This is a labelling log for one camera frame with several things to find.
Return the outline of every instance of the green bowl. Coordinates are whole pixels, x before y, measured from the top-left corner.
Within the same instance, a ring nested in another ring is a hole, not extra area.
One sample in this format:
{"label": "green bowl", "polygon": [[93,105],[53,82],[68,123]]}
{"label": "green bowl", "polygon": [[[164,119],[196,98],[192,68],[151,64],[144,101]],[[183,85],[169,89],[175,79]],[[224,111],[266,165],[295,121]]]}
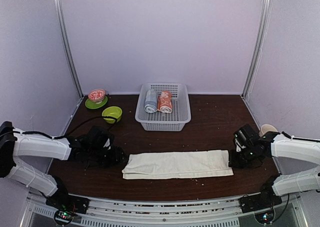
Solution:
{"label": "green bowl", "polygon": [[[110,106],[102,112],[102,116],[114,117],[116,118],[116,122],[119,122],[122,117],[122,109],[117,106]],[[104,118],[104,120],[109,124],[115,123],[115,120],[112,118]]]}

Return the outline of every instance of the orange rolled towel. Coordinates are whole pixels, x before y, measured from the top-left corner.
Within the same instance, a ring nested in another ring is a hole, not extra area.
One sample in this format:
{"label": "orange rolled towel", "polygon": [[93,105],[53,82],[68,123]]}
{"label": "orange rolled towel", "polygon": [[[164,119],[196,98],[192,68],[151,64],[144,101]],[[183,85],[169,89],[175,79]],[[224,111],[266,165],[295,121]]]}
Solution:
{"label": "orange rolled towel", "polygon": [[162,91],[158,100],[158,111],[163,113],[172,113],[172,103],[171,103],[172,94],[169,91]]}

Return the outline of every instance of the beige cup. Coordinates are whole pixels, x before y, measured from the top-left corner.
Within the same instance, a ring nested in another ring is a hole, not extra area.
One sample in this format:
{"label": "beige cup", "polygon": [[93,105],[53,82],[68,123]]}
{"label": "beige cup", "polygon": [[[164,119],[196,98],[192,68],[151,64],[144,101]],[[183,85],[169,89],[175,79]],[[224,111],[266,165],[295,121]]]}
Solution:
{"label": "beige cup", "polygon": [[261,126],[260,132],[259,132],[259,136],[263,136],[265,135],[265,133],[272,131],[272,132],[278,132],[278,130],[271,124],[264,124]]}

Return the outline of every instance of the white wall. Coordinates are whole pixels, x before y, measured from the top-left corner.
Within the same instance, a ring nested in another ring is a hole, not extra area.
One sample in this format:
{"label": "white wall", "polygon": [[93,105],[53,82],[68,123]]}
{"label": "white wall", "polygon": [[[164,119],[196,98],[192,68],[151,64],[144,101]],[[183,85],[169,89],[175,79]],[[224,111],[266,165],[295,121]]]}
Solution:
{"label": "white wall", "polygon": [[[290,135],[320,139],[320,2],[272,0],[262,58],[248,96],[258,122]],[[284,174],[313,164],[279,160]],[[320,194],[303,193],[310,226],[319,226]]]}
{"label": "white wall", "polygon": [[184,83],[190,93],[241,94],[263,0],[62,0],[84,93],[136,94]]}
{"label": "white wall", "polygon": [[[78,96],[53,0],[0,0],[0,124],[61,134]],[[28,158],[40,169],[48,159]],[[16,227],[28,189],[0,179],[0,226]]]}

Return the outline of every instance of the green plate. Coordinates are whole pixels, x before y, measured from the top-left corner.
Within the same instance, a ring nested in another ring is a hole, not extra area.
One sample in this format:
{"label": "green plate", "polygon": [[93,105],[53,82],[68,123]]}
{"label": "green plate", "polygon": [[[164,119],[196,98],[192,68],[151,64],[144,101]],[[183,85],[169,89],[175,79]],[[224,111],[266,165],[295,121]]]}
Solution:
{"label": "green plate", "polygon": [[85,101],[85,107],[87,107],[90,110],[95,110],[95,109],[99,109],[102,106],[104,106],[106,103],[108,102],[108,97],[106,96],[101,103],[95,103],[92,102],[90,99],[87,99]]}

